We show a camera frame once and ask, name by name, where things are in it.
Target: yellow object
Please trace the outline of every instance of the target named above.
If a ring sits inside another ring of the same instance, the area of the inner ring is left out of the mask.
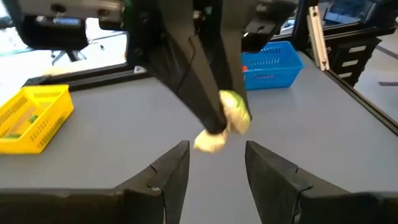
[[[0,108],[0,154],[38,154],[73,111],[68,85],[27,86]],[[38,116],[31,123],[31,117]]]
[[[220,101],[228,122],[226,129],[219,134],[202,131],[195,139],[194,149],[216,153],[224,147],[229,132],[244,134],[249,129],[251,119],[241,96],[234,91],[220,90]]]

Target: metal frame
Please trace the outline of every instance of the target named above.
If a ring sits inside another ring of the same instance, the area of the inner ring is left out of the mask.
[[[296,23],[292,35],[280,35],[273,38],[271,41],[288,40],[291,41],[296,50],[308,53],[306,50],[311,48],[309,41],[309,32],[307,24],[307,12],[309,6],[318,4],[317,0],[300,0],[297,9]],[[376,37],[380,35],[388,35],[394,33],[396,26],[389,29],[380,29],[377,27],[367,27],[365,24],[355,22],[352,24],[342,24],[330,26],[323,29],[325,36],[326,47],[333,44],[349,42],[365,37]],[[256,39],[251,38],[252,44],[261,42],[261,36]],[[380,122],[386,125],[394,134],[398,135],[398,124],[377,106],[373,105],[362,95],[360,95],[351,86],[345,83],[341,78],[335,75],[332,71],[325,71],[333,81],[335,81],[342,89],[350,94],[358,103],[363,105],[371,114],[373,114]],[[94,88],[98,86],[111,85],[115,83],[140,80],[143,78],[150,78],[150,73],[134,73],[134,68],[127,64],[114,65],[103,68],[96,68],[81,72],[68,73],[55,77],[37,77],[31,78],[25,85],[48,85],[66,83],[70,85],[71,91],[84,90],[87,88]]]
[[[307,24],[310,31],[312,52],[315,62],[320,70],[329,70],[328,53],[326,51],[318,6],[310,6],[308,8]]]
[[[24,14],[41,16],[64,16],[72,18],[100,18],[101,20],[119,22],[124,7],[119,0],[20,0],[19,7]]]

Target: yellow basket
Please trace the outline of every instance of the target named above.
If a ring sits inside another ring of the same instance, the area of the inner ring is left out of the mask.
[[[43,151],[73,111],[68,85],[27,86],[0,108],[0,153]]]

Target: gray table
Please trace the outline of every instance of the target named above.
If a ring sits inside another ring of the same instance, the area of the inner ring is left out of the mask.
[[[222,153],[193,151],[181,223],[260,223],[246,178],[254,140],[352,192],[398,191],[398,138],[306,56],[289,89],[249,92],[253,123]],[[114,187],[183,139],[197,119],[151,78],[72,93],[75,111],[39,156],[1,156],[0,187]]]

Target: blue plastic basket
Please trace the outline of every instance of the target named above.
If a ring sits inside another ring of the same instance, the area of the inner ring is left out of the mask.
[[[304,67],[289,41],[270,42],[259,53],[243,53],[242,61],[247,90],[289,87]]]

